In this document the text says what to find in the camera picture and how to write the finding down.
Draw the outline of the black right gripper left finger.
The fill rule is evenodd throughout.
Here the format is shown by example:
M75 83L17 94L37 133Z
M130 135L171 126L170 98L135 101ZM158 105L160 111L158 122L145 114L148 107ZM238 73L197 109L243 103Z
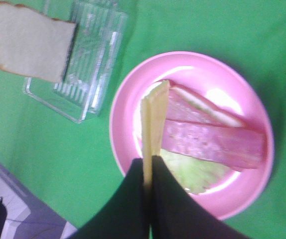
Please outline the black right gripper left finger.
M147 239L149 213L145 206L143 160L136 158L110 200L70 238Z

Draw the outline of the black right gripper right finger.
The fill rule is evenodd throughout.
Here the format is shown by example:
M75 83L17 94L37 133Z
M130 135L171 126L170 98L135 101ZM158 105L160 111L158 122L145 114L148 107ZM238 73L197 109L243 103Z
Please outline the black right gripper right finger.
M154 239L246 239L196 203L160 156L152 158L151 227Z

